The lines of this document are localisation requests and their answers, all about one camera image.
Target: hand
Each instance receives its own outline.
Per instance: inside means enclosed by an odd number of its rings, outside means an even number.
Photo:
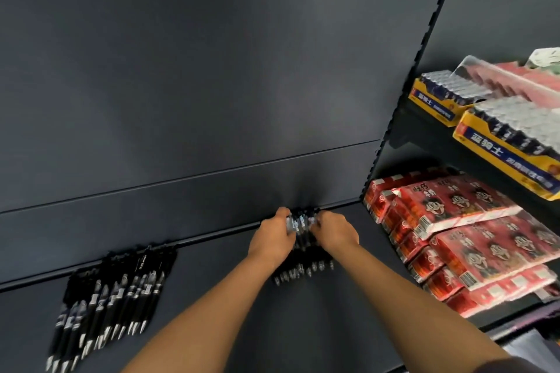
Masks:
[[[260,223],[248,246],[248,257],[264,263],[270,268],[270,274],[282,264],[296,242],[296,234],[288,234],[286,228],[289,214],[288,208],[278,208],[274,217]]]
[[[337,251],[348,245],[360,244],[358,232],[342,214],[321,211],[318,213],[317,219],[318,224],[313,224],[311,231],[321,246],[334,258],[336,258]]]

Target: black shelf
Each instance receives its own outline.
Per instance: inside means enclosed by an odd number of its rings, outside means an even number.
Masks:
[[[406,100],[395,114],[389,144],[395,149],[405,143],[419,146],[442,163],[465,171],[508,195],[555,233],[560,232],[560,200],[545,200],[530,192],[455,140],[453,130]]]

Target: blue and yellow box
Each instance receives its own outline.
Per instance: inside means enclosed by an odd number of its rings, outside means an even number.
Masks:
[[[453,137],[546,200],[560,199],[560,159],[528,155],[490,133],[488,123],[465,112]]]
[[[463,113],[473,105],[458,104],[452,98],[446,99],[445,94],[439,96],[442,97],[442,99],[433,92],[429,92],[426,83],[420,79],[416,79],[408,95],[408,99],[416,103],[416,105],[431,116],[437,118],[441,123],[444,123],[447,127],[455,127],[461,120]]]

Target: right hand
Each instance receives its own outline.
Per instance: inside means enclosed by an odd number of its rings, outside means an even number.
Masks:
[[[336,258],[338,251],[348,245],[359,245],[360,237],[356,229],[342,214],[321,211],[317,215],[318,224],[311,226],[311,232],[321,246]]]

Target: dark sleeve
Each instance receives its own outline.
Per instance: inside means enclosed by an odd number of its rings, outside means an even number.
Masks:
[[[472,373],[546,373],[535,364],[519,357],[491,361],[480,366]]]

